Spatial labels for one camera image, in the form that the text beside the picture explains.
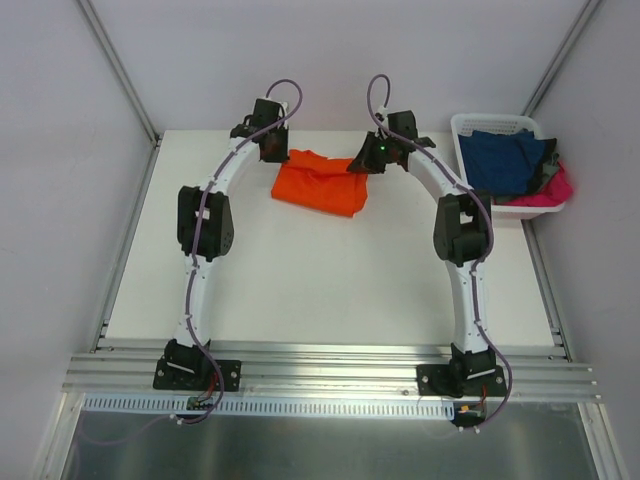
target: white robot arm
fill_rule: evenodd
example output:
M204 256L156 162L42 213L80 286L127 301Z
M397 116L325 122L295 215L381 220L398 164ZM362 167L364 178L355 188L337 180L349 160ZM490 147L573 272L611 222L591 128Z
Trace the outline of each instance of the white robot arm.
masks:
M449 170L449 174L453 178L458 176L443 164L444 168ZM416 177L424 185L429 194L438 201L446 195L457 196L460 192L451 182L442 174L439 167L433 161L420 152L413 152L408 159L408 172ZM465 185L458 179L459 185ZM455 316L455 329L453 336L453 344L461 352L478 353L486 351L487 342L482 338L475 325L475 314L473 310L473 291L471 288L471 266L475 260L468 260L458 266L455 263L446 260L447 271L451 281L451 291L453 294L453 313ZM487 331L487 320L485 315L485 296L484 296L484 264L481 263L476 267L476 283L478 286L478 307L480 310L480 318L482 319L482 328ZM476 372L475 375L482 375L485 372Z
M481 261L491 247L490 196L474 191L437 160L438 155L432 153L433 142L418 137L411 111L387 115L381 108L371 113L379 128L368 132L349 170L379 174L384 173L386 165L397 163L438 203L433 241L451 281L455 330L449 368L430 372L430 391L461 397L477 392L479 386L482 392L487 376L496 376L499 369L487 334Z
M222 163L200 185L182 187L178 194L185 303L173 339L158 361L155 389L206 390L212 381L223 379L225 390L238 389L240 362L214 362L207 351L216 276L234 238L229 198L251 163L283 163L288 158L286 119L294 111L288 114L287 109L286 102L257 99L253 113L231 130ZM223 379L215 380L215 375Z
M230 152L236 150L242 137L231 138L229 140L229 147L225 156L226 158ZM260 160L260 147L258 144L250 142L240 148L235 154L233 162L221 172L220 176L215 182L215 186L211 191L212 195L220 195L220 198L230 198L235 190L236 185L240 181L247 167L252 163L257 163ZM199 192L204 192L207 185L213 178L212 172L198 187ZM210 209L206 209L204 212L204 220L211 221L212 212ZM233 242L233 229L225 232L224 238L222 238L223 245L221 249L226 253ZM216 283L217 272L220 270L220 264L224 257L217 256L211 260L207 259L203 255L198 255L197 258L197 277L196 281L189 282L191 272L193 271L193 260L191 255L187 255L184 258L185 268L185 282L184 282L184 295L182 298L187 298L187 290L191 286L191 293L189 295L191 300L191 323L194 333L197 339L202 345L206 345L211 339L210 325L211 325L211 311L212 311L212 297ZM194 345L193 337L189 332L187 316L183 315L178 326L175 330L173 338L176 339L178 344L191 347Z

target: white table surface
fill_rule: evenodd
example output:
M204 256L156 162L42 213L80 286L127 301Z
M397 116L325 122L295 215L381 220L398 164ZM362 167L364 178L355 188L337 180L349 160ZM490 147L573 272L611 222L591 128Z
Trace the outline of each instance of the white table surface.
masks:
M451 134L431 134L453 164ZM354 156L363 132L290 134L290 147ZM168 131L162 141L107 338L169 339L184 303L177 194L222 160L227 131ZM436 204L399 166L369 176L353 219L271 198L279 166L251 166L231 198L235 241L215 291L216 340L446 345L453 306L432 242ZM519 221L499 221L487 260L489 329L499 345L552 346Z

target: white wall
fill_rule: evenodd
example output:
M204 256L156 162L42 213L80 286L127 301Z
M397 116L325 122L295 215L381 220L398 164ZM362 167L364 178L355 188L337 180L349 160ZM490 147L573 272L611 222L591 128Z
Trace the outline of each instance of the white wall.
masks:
M87 348L150 152L71 0L0 7L0 477L27 478Z
M536 116L576 195L536 222L579 360L597 370L631 478L640 478L640 3L610 0Z
M95 0L160 130L228 129L283 76L294 127L365 130L369 79L392 108L448 130L454 113L518 113L584 0ZM285 87L278 95L293 100Z

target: laundry basket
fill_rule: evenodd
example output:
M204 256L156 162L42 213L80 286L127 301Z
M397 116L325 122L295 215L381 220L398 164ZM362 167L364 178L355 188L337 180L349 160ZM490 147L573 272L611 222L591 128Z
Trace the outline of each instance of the laundry basket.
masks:
M519 132L523 128L532 131L535 138L544 138L538 124L529 117L484 113L459 113L458 115L454 115L451 118L451 132L453 133L453 144L456 149L458 171L460 172L462 180L468 182L467 174L464 170L464 161L462 160L458 135L469 137L474 130L511 135ZM559 212L563 208L564 203L555 207L510 207L508 205L492 205L491 214L495 218L529 220L543 213Z

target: orange cloth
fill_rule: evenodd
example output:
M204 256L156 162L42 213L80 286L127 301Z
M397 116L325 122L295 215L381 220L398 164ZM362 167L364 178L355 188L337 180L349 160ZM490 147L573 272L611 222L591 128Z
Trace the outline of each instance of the orange cloth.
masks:
M291 150L271 196L335 215L353 217L367 201L367 175L347 172L351 158L328 159L310 150Z

